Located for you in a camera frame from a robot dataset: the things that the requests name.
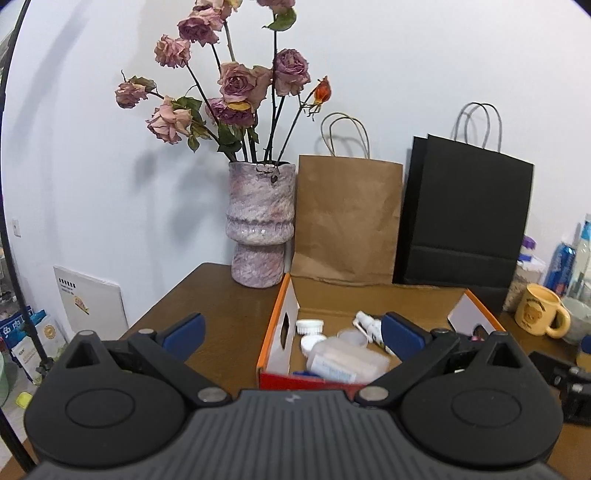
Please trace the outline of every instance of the floor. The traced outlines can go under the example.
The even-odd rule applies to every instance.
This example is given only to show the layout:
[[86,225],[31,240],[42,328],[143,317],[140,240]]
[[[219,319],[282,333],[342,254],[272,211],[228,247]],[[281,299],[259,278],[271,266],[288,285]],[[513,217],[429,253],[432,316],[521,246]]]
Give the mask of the floor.
[[[18,365],[16,365],[8,354],[4,354],[4,361],[7,369],[8,385],[10,387],[10,394],[6,400],[6,403],[2,406],[2,411],[6,415],[6,418],[10,422],[10,425],[18,435],[19,440],[22,442],[27,438],[24,426],[22,425],[22,416],[25,411],[17,406],[15,400],[21,392],[35,392],[35,385],[33,385],[28,378],[25,376],[24,371]],[[12,455],[8,451],[8,448],[0,440],[0,469],[7,464]]]

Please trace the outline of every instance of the marbled ceramic vase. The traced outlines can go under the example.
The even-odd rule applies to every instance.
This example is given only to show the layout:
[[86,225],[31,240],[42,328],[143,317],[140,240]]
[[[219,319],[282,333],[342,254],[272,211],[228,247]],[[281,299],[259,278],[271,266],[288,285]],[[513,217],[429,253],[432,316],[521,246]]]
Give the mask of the marbled ceramic vase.
[[272,287],[281,281],[285,243],[294,235],[296,166],[281,165],[277,171],[246,162],[229,165],[226,234],[238,243],[232,278],[247,287]]

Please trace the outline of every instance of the gray ribbed surface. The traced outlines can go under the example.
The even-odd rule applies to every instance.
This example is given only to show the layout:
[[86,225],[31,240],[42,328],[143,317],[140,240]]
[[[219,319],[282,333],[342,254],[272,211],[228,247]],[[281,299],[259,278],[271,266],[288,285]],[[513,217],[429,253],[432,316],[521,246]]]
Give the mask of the gray ribbed surface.
[[545,465],[503,473],[442,464],[412,446],[388,413],[351,405],[344,393],[245,391],[201,410],[167,449],[104,472],[48,463],[29,480],[554,480]]

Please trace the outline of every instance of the wooden table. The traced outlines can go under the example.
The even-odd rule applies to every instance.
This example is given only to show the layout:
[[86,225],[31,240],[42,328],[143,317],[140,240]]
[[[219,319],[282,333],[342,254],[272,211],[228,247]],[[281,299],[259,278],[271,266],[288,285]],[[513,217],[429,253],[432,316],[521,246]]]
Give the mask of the wooden table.
[[[243,388],[255,388],[255,365],[262,345],[278,287],[253,290],[236,284],[230,268],[203,264],[174,287],[127,333],[140,328],[163,330],[191,312],[207,319],[205,343],[189,358],[187,365],[236,395]],[[574,362],[576,350],[561,340],[534,337],[519,328],[511,316],[499,320],[526,352],[544,351]],[[568,480],[591,478],[591,428],[564,425],[549,464]],[[11,459],[0,480],[17,480],[22,470]]]

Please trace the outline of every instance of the cardboard box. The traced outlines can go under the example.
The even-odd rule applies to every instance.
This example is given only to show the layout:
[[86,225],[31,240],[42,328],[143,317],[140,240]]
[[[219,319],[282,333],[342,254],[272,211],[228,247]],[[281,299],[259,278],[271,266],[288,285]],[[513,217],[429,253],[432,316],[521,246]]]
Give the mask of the cardboard box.
[[[463,288],[401,285],[350,287],[286,274],[256,365],[259,388],[337,388],[353,395],[363,385],[339,384],[291,373],[306,369],[306,359],[300,351],[301,336],[296,333],[296,320],[324,320],[323,334],[333,336],[339,330],[353,327],[353,318],[359,310],[374,316],[397,312],[427,331],[450,326],[467,335],[471,335],[478,326],[488,333],[504,330],[472,292]],[[375,345],[369,345],[368,348],[383,353]],[[395,368],[399,362],[396,357],[392,357],[391,368]]]

